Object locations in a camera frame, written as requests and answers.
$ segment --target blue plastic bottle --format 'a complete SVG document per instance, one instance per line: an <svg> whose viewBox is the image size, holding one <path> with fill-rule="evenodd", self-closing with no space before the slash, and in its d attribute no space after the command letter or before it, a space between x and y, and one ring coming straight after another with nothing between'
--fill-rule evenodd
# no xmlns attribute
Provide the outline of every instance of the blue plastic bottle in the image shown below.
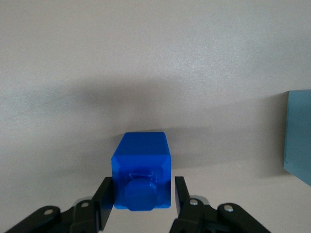
<svg viewBox="0 0 311 233"><path fill-rule="evenodd" d="M117 209L170 207L172 166L165 133L126 133L111 164Z"/></svg>

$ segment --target light blue panel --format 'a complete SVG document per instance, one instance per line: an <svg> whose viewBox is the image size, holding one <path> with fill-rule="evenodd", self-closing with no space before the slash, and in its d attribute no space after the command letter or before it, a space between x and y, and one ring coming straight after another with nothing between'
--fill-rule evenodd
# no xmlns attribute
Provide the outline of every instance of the light blue panel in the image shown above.
<svg viewBox="0 0 311 233"><path fill-rule="evenodd" d="M311 185L311 90L289 92L284 168Z"/></svg>

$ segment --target blue box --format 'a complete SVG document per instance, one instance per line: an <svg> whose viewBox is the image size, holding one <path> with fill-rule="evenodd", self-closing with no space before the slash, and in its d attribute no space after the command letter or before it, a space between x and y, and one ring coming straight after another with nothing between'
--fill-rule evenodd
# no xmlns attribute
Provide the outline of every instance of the blue box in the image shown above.
<svg viewBox="0 0 311 233"><path fill-rule="evenodd" d="M117 209L170 207L172 162L165 133L124 134L111 165Z"/></svg>
<svg viewBox="0 0 311 233"><path fill-rule="evenodd" d="M284 168L311 185L311 90L289 92Z"/></svg>

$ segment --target gray surface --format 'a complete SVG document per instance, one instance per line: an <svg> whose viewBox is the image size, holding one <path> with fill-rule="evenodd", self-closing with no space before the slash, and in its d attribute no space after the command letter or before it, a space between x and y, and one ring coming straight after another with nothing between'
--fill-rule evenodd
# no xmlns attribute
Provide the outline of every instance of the gray surface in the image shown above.
<svg viewBox="0 0 311 233"><path fill-rule="evenodd" d="M287 91L311 88L311 1L1 1L0 231L111 174L127 131L163 130L173 175L273 233L311 232L282 168ZM106 232L168 232L113 210Z"/></svg>

